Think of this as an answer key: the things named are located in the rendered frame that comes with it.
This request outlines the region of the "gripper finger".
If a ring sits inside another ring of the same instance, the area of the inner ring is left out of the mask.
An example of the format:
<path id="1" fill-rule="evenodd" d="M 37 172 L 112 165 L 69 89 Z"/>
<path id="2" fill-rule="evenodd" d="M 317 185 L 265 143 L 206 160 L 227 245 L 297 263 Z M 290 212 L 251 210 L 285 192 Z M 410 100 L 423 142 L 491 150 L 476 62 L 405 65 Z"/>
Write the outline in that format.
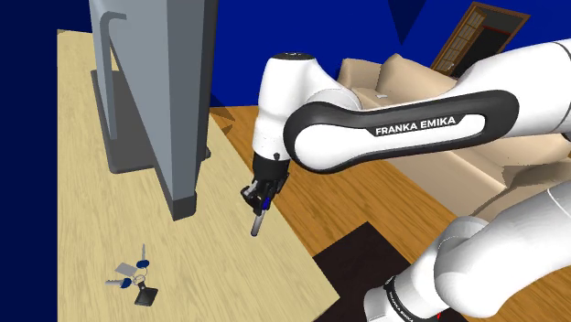
<path id="1" fill-rule="evenodd" d="M 254 180 L 250 186 L 241 190 L 244 201 L 252 208 L 255 215 L 264 213 L 264 182 Z"/>
<path id="2" fill-rule="evenodd" d="M 266 190 L 266 200 L 268 202 L 271 202 L 275 196 L 280 193 L 288 177 L 289 174 L 286 173 L 283 177 L 268 182 Z"/>

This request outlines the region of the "grey and blue pen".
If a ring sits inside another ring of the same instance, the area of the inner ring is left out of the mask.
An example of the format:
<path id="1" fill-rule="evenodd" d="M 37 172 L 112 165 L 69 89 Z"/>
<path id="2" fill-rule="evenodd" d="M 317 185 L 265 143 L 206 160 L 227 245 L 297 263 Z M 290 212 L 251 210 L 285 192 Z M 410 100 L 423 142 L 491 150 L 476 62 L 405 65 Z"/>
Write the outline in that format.
<path id="1" fill-rule="evenodd" d="M 261 225 L 262 225 L 262 222 L 263 222 L 263 219 L 264 219 L 264 214 L 267 212 L 270 203 L 271 203 L 270 199 L 268 197 L 266 197 L 261 204 L 260 210 L 255 212 L 256 217 L 254 219 L 252 230 L 251 230 L 251 235 L 253 237 L 258 235 L 259 230 L 260 230 Z"/>

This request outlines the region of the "dark robot stand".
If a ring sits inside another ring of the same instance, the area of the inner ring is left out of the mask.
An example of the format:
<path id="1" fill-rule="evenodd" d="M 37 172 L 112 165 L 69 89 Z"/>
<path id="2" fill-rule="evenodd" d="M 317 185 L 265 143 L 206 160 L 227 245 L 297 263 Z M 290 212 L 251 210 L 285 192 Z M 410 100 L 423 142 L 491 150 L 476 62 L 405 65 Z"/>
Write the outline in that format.
<path id="1" fill-rule="evenodd" d="M 315 322 L 366 322 L 363 298 L 410 263 L 369 223 L 313 257 L 339 295 Z"/>

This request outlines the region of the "bunch of keys with fob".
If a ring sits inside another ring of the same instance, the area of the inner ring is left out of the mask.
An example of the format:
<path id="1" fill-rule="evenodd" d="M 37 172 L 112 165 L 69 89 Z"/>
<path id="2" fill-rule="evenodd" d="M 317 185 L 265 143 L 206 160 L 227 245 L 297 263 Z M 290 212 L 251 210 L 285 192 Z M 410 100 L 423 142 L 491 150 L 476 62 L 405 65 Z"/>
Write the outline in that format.
<path id="1" fill-rule="evenodd" d="M 145 280 L 148 274 L 148 266 L 150 262 L 146 259 L 146 247 L 145 244 L 142 245 L 141 258 L 136 262 L 135 265 L 128 263 L 120 263 L 116 268 L 115 272 L 123 276 L 122 279 L 107 280 L 105 285 L 115 285 L 121 289 L 127 289 L 132 285 L 138 288 L 138 294 L 135 299 L 135 304 L 137 306 L 151 306 L 153 305 L 158 290 L 154 287 L 149 287 L 145 284 Z"/>

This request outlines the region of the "beige sofa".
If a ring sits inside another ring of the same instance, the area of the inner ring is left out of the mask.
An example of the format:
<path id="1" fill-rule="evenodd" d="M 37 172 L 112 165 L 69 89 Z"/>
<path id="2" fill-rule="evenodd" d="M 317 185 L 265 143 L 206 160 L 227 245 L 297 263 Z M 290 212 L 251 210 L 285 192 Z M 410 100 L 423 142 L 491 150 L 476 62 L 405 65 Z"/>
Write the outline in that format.
<path id="1" fill-rule="evenodd" d="M 456 83 L 398 54 L 383 64 L 344 59 L 338 81 L 365 109 L 431 98 Z M 571 180 L 571 143 L 560 134 L 515 137 L 390 162 L 454 214 L 493 220 L 503 210 Z"/>

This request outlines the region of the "brown wooden door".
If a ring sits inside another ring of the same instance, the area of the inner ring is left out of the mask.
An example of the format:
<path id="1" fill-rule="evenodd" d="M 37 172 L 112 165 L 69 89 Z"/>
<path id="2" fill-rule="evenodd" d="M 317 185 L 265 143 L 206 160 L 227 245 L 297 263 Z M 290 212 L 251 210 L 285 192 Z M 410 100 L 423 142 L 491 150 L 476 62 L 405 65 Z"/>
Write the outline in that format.
<path id="1" fill-rule="evenodd" d="M 529 18 L 529 14 L 472 2 L 430 68 L 458 78 L 476 60 L 503 52 Z"/>

